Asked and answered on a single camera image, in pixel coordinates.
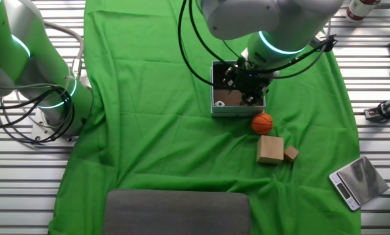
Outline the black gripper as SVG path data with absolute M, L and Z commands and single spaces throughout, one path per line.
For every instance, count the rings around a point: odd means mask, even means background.
M 224 73 L 223 84 L 226 89 L 233 86 L 242 93 L 242 103 L 248 106 L 263 106 L 264 95 L 273 81 L 273 73 L 257 74 L 245 67 L 245 64 L 235 64 L 228 67 Z

